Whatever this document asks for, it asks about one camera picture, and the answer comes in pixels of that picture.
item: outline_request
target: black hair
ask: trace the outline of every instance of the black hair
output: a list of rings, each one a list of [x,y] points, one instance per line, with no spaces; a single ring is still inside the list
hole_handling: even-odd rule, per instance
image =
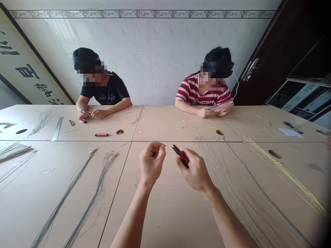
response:
[[[221,46],[218,46],[214,49],[212,49],[209,53],[206,54],[205,59],[208,62],[216,62],[216,61],[229,61],[231,62],[231,53],[229,48],[222,48]]]
[[[95,57],[98,58],[99,55],[94,52],[92,49],[89,48],[78,48],[72,53],[72,57]],[[95,66],[100,66],[101,65],[101,60],[97,61],[90,61],[89,66],[84,66],[84,68],[80,71],[82,71],[84,74],[89,74],[89,73],[100,73],[100,70],[95,69]]]

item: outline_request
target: black t-shirt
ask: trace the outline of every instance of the black t-shirt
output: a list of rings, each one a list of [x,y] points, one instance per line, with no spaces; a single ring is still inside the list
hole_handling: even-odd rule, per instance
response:
[[[94,97],[101,105],[115,105],[126,97],[130,97],[123,80],[114,72],[110,74],[107,86],[83,86],[82,96]]]

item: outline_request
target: decorative tile border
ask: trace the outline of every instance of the decorative tile border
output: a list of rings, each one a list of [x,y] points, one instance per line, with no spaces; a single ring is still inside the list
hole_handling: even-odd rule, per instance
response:
[[[271,19],[275,10],[9,10],[14,18]]]

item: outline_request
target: red and white striped shirt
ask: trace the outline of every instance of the red and white striped shirt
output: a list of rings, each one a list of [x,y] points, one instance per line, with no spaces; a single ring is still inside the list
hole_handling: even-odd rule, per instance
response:
[[[226,84],[221,86],[221,90],[206,91],[204,94],[199,92],[200,73],[189,75],[183,80],[178,89],[175,99],[180,99],[190,105],[221,106],[225,103],[233,103],[231,92]]]

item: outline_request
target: table surface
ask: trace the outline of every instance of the table surface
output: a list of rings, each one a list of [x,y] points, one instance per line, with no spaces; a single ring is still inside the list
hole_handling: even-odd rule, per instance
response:
[[[140,180],[139,154],[146,141],[154,140],[165,142],[167,156],[149,199],[142,247],[223,246],[210,207],[183,179],[174,161],[172,144],[194,149],[205,158],[214,183],[247,229],[255,230],[254,222],[247,218],[248,214],[241,214],[245,209],[237,207],[242,206],[239,199],[252,201],[253,205],[260,203],[268,213],[272,213],[273,219],[259,214],[256,223],[261,224],[274,244],[281,246],[269,228],[276,228],[275,221],[284,225],[284,230],[292,231],[295,226],[315,244],[316,232],[324,224],[323,218],[302,199],[312,204],[302,190],[267,156],[255,150],[258,156],[250,143],[243,142],[246,141],[243,137],[250,136],[267,153],[279,153],[282,159],[276,159],[318,199],[328,202],[330,169],[327,163],[330,152],[325,148],[324,136],[314,131],[328,129],[273,106],[236,106],[225,117],[212,116],[209,119],[179,111],[174,106],[144,106],[142,112],[142,107],[131,106],[104,120],[87,119],[86,124],[76,121],[77,111],[72,106],[60,107],[16,105],[0,110],[0,122],[17,123],[7,129],[0,127],[0,149],[15,141],[32,146],[21,156],[0,161],[0,175],[17,166],[33,149],[39,150],[30,163],[0,181],[0,198],[4,199],[0,201],[0,213],[6,213],[6,216],[0,215],[0,239],[7,240],[6,247],[32,243],[62,198],[73,174],[86,161],[88,152],[96,147],[100,149],[65,200],[44,247],[64,245],[96,190],[105,153],[120,150],[119,157],[106,175],[95,210],[83,226],[81,237],[74,243],[74,247],[97,247],[99,242],[99,247],[109,247]],[[44,128],[28,136],[40,114],[50,108],[54,111]],[[89,110],[105,108],[107,106],[89,106]],[[63,122],[58,140],[50,142],[61,116]],[[70,126],[68,120],[73,120],[76,126]],[[283,121],[298,126],[304,132],[304,138],[289,137],[281,132],[279,127],[289,129]],[[28,129],[25,133],[15,134],[24,128]],[[118,130],[124,130],[124,133],[117,135]],[[110,135],[95,137],[96,133]],[[230,172],[229,177],[225,176],[228,173],[219,173],[220,169],[226,168]],[[44,170],[47,175],[40,175]],[[229,187],[236,189],[233,190],[236,191],[234,198],[227,195],[225,189]],[[21,239],[14,237],[17,231],[24,233]],[[276,232],[283,237],[281,230]]]

